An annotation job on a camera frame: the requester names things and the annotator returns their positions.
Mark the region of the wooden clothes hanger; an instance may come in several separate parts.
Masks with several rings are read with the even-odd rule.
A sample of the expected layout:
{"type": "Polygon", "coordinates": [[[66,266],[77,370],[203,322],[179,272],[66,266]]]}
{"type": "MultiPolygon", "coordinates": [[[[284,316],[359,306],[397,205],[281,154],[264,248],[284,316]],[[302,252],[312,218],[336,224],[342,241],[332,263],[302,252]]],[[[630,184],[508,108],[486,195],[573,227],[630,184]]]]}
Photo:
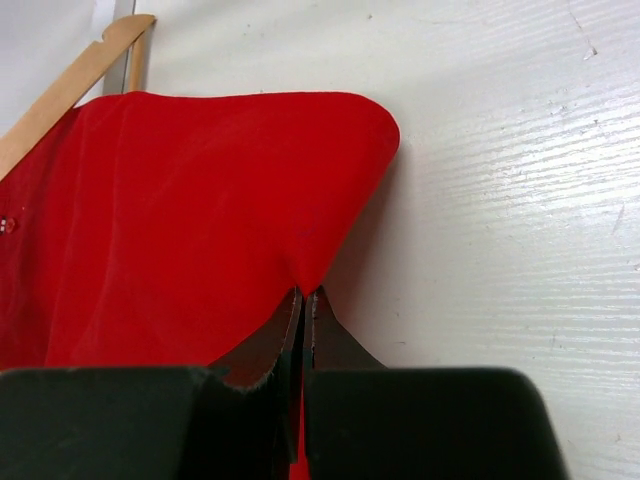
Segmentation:
{"type": "Polygon", "coordinates": [[[126,52],[131,53],[127,90],[140,90],[146,36],[155,23],[151,14],[119,18],[103,31],[100,40],[84,49],[1,138],[1,176],[6,177],[126,52]]]}

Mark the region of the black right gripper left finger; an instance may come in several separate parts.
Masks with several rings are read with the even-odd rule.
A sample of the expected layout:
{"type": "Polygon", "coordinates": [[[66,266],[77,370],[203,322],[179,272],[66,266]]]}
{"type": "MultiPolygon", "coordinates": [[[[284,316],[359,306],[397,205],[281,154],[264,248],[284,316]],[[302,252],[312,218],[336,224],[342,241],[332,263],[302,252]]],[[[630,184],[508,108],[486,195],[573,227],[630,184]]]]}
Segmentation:
{"type": "Polygon", "coordinates": [[[271,317],[211,365],[232,397],[231,432],[273,468],[298,460],[304,297],[289,290],[271,317]]]}

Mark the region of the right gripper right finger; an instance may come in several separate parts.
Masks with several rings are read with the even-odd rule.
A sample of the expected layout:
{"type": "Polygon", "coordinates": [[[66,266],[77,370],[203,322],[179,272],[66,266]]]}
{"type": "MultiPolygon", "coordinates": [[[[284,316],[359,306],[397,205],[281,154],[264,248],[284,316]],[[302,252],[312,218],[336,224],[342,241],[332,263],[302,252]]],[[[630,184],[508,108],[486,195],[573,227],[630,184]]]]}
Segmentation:
{"type": "Polygon", "coordinates": [[[323,287],[306,300],[303,365],[306,372],[320,370],[384,370],[338,321],[323,287]]]}

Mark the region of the red trousers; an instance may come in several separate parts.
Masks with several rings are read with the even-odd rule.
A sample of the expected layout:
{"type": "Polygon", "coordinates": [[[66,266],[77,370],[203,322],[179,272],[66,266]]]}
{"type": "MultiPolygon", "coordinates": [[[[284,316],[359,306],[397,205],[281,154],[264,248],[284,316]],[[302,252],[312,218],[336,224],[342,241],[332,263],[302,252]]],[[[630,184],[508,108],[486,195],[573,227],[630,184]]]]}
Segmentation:
{"type": "Polygon", "coordinates": [[[353,93],[71,110],[1,183],[2,369],[214,362],[321,285],[399,145],[353,93]]]}

